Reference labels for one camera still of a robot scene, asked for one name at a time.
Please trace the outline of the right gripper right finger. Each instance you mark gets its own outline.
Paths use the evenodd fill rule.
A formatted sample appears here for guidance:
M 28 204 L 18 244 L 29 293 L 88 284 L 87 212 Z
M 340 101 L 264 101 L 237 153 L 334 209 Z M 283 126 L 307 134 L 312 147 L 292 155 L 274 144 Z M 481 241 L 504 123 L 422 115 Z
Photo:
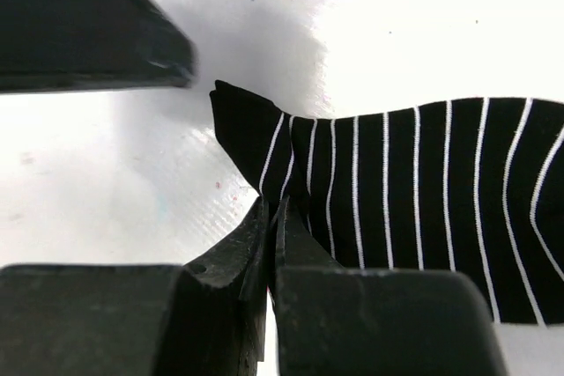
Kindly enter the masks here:
M 346 269 L 278 207 L 273 290 L 283 375 L 503 375 L 486 302 L 449 271 Z

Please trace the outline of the black sock with purple stripes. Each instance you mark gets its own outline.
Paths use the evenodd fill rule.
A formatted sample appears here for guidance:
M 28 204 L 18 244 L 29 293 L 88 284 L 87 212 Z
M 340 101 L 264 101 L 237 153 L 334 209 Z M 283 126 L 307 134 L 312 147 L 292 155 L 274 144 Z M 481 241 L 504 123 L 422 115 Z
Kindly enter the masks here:
M 498 323 L 563 322 L 563 106 L 442 100 L 313 119 L 224 81 L 214 132 L 272 207 L 347 268 L 468 276 Z

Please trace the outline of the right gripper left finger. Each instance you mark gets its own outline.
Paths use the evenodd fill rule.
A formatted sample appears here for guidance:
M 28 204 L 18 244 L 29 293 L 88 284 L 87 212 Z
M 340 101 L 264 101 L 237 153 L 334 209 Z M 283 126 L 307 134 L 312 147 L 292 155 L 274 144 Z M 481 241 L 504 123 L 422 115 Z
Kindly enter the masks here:
M 254 375 L 263 360 L 269 207 L 183 265 L 1 271 L 4 375 Z

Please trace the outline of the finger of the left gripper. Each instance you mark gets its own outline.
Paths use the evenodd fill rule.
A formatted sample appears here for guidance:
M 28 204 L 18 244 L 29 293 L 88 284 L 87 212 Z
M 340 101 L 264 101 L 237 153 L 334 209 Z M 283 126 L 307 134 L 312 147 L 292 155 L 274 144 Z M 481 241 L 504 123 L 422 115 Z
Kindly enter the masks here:
M 190 85 L 196 51 L 153 0 L 1 0 L 1 91 Z

